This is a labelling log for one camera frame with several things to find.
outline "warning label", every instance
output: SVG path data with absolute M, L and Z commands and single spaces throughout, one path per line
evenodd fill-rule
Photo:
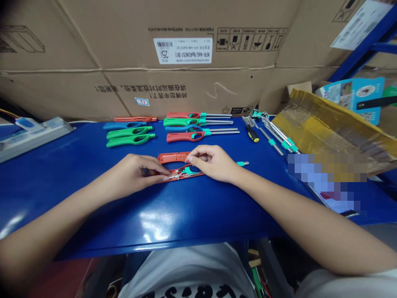
M 231 114 L 245 114 L 249 113 L 252 110 L 252 106 L 250 107 L 245 107 L 245 108 L 232 108 L 232 111 L 230 112 Z
M 218 28 L 217 52 L 277 51 L 288 28 Z
M 345 0 L 332 22 L 347 23 L 354 9 L 361 0 Z

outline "white t-shirt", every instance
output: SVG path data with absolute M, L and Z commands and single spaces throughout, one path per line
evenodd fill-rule
M 153 251 L 119 298 L 257 298 L 244 267 L 227 243 Z M 397 297 L 397 269 L 341 278 L 326 270 L 310 273 L 299 298 Z

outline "forearm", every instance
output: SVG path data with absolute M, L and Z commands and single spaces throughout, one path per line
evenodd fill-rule
M 337 274 L 397 267 L 397 253 L 336 212 L 241 169 L 233 181 L 257 201 L 311 257 Z
M 53 260 L 100 203 L 85 188 L 0 241 L 1 280 L 20 293 Z

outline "barcode label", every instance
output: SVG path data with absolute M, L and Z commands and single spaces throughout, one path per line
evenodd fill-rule
M 393 5 L 389 3 L 366 0 L 336 37 L 331 47 L 355 50 L 392 7 Z
M 169 48 L 169 47 L 172 47 L 172 42 L 171 41 L 170 42 L 168 42 L 168 41 L 158 41 L 157 45 L 159 47 L 161 47 L 161 48 L 165 48 L 165 47 Z
M 160 64 L 204 64 L 212 62 L 213 39 L 153 38 Z
M 374 29 L 376 27 L 377 24 L 378 24 L 378 22 L 372 22 L 371 24 L 369 24 L 367 29 L 365 29 L 364 33 L 370 33 L 372 31 L 372 29 Z

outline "screwdriver handle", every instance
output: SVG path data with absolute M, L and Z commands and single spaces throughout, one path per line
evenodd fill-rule
M 167 143 L 173 143 L 177 141 L 191 141 L 197 142 L 203 139 L 206 135 L 209 135 L 208 132 L 179 132 L 172 133 L 167 135 Z
M 252 129 L 251 126 L 249 126 L 249 124 L 245 125 L 245 129 L 248 132 L 248 136 L 250 137 L 251 140 L 254 141 L 254 143 L 259 142 L 259 137 L 258 134 L 256 133 L 255 130 Z

